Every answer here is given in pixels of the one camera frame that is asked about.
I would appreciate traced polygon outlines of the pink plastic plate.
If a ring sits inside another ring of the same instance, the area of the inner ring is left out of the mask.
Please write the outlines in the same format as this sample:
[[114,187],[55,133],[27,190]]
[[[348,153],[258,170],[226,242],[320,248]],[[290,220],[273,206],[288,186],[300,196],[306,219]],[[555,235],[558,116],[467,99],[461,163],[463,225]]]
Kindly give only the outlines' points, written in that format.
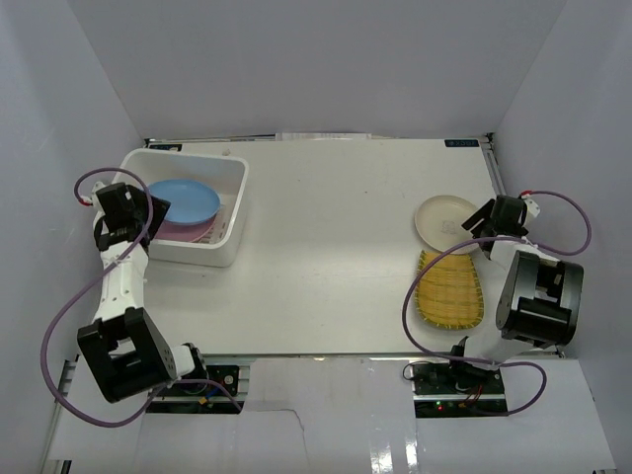
[[189,242],[199,241],[213,228],[214,222],[221,215],[220,208],[210,219],[197,224],[180,224],[164,220],[155,234],[155,239]]

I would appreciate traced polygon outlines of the blue plastic plate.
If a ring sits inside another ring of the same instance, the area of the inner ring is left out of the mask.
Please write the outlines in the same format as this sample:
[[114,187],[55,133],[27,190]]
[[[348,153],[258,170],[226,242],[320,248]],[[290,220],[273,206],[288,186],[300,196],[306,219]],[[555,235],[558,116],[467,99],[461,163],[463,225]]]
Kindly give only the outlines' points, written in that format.
[[197,225],[207,222],[221,208],[218,193],[194,180],[172,179],[151,184],[154,198],[170,204],[165,220],[178,225]]

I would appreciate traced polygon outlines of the cream plastic plate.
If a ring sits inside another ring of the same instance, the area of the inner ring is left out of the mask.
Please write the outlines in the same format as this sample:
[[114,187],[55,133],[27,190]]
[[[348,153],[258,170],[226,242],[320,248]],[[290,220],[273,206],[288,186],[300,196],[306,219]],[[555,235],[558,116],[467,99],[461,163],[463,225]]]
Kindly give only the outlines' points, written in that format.
[[477,210],[473,203],[462,197],[430,197],[415,213],[415,228],[429,248],[444,252],[472,239],[471,233],[462,224]]

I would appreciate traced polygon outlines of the rectangular bamboo woven tray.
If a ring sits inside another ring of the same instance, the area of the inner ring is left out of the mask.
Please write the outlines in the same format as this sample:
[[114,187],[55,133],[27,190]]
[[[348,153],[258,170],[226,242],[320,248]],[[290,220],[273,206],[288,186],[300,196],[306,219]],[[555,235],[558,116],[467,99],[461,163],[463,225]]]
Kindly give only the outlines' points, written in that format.
[[484,298],[469,255],[448,255],[418,283],[414,299],[421,318],[450,331],[472,329],[484,318]]

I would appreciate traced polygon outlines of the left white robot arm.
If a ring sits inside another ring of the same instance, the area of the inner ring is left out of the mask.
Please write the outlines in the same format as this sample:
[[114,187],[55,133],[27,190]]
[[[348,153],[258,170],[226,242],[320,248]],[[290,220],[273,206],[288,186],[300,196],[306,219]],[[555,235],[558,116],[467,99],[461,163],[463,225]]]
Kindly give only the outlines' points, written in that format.
[[199,393],[209,373],[200,351],[191,343],[169,346],[144,304],[149,246],[170,204],[126,183],[96,184],[92,204],[98,209],[93,236],[110,271],[77,342],[98,387],[111,403],[173,382]]

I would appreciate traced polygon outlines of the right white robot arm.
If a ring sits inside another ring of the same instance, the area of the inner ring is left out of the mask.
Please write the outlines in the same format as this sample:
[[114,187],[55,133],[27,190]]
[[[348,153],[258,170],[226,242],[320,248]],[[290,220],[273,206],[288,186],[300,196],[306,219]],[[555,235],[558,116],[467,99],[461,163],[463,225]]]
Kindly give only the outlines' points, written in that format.
[[471,232],[485,257],[504,271],[495,327],[452,347],[461,358],[445,370],[446,383],[466,394],[493,370],[531,348],[564,347],[574,338],[584,285],[584,268],[551,256],[527,239],[527,222],[539,214],[528,194],[498,195],[462,227]]

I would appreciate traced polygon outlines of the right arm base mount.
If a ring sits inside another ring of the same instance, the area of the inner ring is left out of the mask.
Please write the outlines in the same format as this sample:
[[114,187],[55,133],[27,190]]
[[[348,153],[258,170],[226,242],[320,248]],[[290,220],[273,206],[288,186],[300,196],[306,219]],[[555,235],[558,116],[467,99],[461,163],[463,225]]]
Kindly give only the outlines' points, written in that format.
[[411,383],[418,420],[498,417],[508,410],[498,370],[420,360],[406,364],[402,376]]

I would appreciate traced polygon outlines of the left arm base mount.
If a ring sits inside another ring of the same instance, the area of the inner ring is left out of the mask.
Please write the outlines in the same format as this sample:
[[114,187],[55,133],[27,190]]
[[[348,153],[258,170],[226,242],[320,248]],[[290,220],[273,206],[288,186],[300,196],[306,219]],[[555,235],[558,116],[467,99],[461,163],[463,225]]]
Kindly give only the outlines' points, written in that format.
[[239,415],[248,393],[247,365],[206,366],[210,384],[177,384],[164,390],[147,408],[148,414]]

